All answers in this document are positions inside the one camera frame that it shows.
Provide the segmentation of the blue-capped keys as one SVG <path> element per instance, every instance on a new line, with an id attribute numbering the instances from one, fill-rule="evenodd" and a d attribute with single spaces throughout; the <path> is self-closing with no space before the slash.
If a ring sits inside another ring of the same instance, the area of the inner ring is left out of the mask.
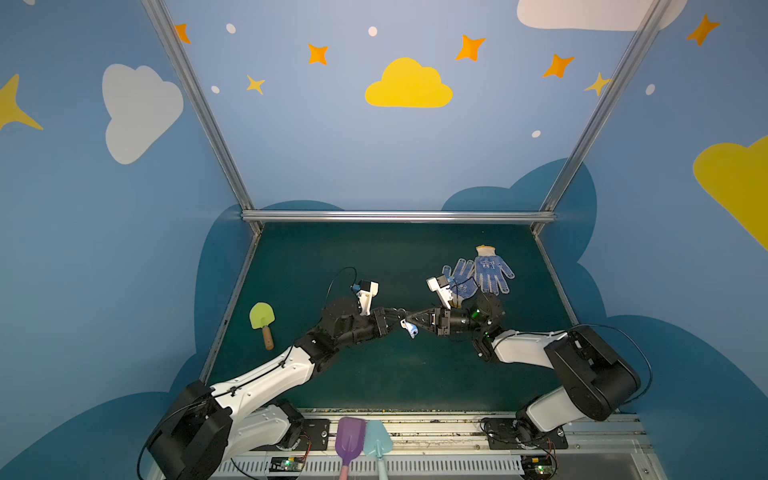
<path id="1" fill-rule="evenodd" d="M 407 322 L 406 320 L 401 320 L 400 325 L 407 331 L 411 338 L 415 338 L 419 333 L 418 327 L 412 323 Z"/>

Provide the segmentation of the left blue dotted glove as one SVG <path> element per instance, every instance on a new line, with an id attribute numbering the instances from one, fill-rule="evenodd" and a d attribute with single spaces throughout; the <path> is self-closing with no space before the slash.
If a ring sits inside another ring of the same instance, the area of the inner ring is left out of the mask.
<path id="1" fill-rule="evenodd" d="M 449 289 L 456 301 L 471 298 L 478 290 L 474 280 L 474 261 L 459 258 L 455 267 L 444 265 L 442 274 L 449 283 Z"/>

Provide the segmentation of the left controller board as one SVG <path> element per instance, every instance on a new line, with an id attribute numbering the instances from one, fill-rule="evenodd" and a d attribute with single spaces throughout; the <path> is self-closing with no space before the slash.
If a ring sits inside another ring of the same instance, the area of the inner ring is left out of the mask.
<path id="1" fill-rule="evenodd" d="M 304 461 L 298 457 L 272 457 L 269 463 L 270 473 L 301 472 Z"/>

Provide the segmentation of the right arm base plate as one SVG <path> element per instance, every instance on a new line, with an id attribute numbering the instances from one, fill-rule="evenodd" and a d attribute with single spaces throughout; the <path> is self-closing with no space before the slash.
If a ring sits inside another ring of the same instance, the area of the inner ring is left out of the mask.
<path id="1" fill-rule="evenodd" d="M 567 449 L 568 441 L 561 427 L 541 432 L 524 420 L 511 417 L 485 417 L 480 429 L 491 450 Z"/>

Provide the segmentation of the blue dotted glove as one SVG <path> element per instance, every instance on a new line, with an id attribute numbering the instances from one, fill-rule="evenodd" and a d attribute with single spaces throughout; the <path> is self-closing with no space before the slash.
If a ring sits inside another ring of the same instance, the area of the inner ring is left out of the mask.
<path id="1" fill-rule="evenodd" d="M 471 298 L 478 290 L 474 280 L 474 261 L 459 258 L 455 267 L 444 265 L 442 274 L 449 283 L 449 289 L 456 301 Z"/>
<path id="2" fill-rule="evenodd" d="M 474 280 L 479 289 L 485 294 L 508 294 L 508 280 L 515 278 L 515 273 L 502 257 L 496 254 L 492 246 L 476 247 L 477 256 L 474 260 Z"/>

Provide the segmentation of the right controller board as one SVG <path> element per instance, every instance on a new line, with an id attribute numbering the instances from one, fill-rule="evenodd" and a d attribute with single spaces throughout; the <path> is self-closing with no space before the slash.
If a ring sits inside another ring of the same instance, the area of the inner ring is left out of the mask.
<path id="1" fill-rule="evenodd" d="M 523 456 L 521 466 L 524 480 L 549 480 L 557 472 L 556 462 L 548 456 Z"/>

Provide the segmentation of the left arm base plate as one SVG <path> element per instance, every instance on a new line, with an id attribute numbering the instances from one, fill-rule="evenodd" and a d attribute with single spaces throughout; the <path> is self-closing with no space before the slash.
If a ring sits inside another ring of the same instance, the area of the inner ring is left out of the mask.
<path id="1" fill-rule="evenodd" d="M 326 451 L 331 425 L 328 419 L 305 419 L 292 425 L 277 444 L 256 447 L 254 451 Z"/>

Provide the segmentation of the purple toy shovel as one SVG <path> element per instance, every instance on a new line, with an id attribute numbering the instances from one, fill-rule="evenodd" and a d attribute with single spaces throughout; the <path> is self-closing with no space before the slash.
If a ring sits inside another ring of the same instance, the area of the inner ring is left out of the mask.
<path id="1" fill-rule="evenodd" d="M 347 480 L 350 463 L 362 452 L 367 422 L 361 418 L 342 417 L 337 426 L 335 451 L 341 458 L 339 480 Z"/>

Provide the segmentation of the controller board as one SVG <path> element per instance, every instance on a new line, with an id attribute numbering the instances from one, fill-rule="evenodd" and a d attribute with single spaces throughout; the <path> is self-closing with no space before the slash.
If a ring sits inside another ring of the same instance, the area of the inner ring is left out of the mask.
<path id="1" fill-rule="evenodd" d="M 298 457 L 272 457 L 269 463 L 270 473 L 301 472 L 304 461 Z"/>
<path id="2" fill-rule="evenodd" d="M 524 480 L 549 480 L 557 472 L 556 462 L 548 456 L 523 456 L 521 466 Z"/>

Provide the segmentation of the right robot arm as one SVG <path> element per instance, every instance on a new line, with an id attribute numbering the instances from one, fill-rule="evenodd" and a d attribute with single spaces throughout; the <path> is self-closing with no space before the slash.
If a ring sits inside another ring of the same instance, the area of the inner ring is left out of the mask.
<path id="1" fill-rule="evenodd" d="M 637 372 L 591 326 L 523 332 L 504 330 L 505 311 L 495 297 L 482 296 L 467 308 L 435 307 L 407 313 L 406 329 L 438 336 L 468 332 L 485 361 L 527 364 L 554 372 L 560 386 L 519 410 L 509 433 L 491 437 L 507 445 L 540 448 L 563 425 L 589 418 L 606 420 L 641 388 Z"/>

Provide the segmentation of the right blue dotted glove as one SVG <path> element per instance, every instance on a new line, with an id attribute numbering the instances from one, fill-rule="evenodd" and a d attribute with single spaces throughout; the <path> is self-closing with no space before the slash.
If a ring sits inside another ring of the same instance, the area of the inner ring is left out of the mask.
<path id="1" fill-rule="evenodd" d="M 474 280 L 479 289 L 485 294 L 508 294 L 508 280 L 515 278 L 515 273 L 502 257 L 496 254 L 492 246 L 476 247 L 477 256 L 474 260 Z"/>

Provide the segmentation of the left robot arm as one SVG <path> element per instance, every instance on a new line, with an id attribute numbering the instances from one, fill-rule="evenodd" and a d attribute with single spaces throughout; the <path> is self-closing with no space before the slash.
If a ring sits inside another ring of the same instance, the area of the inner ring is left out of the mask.
<path id="1" fill-rule="evenodd" d="M 184 387 L 149 435 L 143 452 L 167 479 L 208 479 L 243 445 L 245 419 L 282 393 L 323 372 L 341 348 L 382 338 L 408 316 L 394 307 L 368 315 L 350 298 L 322 310 L 319 322 L 273 360 L 229 381 Z"/>

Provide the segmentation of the teal toy shovel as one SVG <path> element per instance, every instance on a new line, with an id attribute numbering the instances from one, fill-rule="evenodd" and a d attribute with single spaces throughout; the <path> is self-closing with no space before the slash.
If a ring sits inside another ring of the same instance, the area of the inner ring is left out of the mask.
<path id="1" fill-rule="evenodd" d="M 393 441 L 380 420 L 366 423 L 363 454 L 376 460 L 379 480 L 388 480 L 388 469 L 384 456 L 392 451 Z"/>

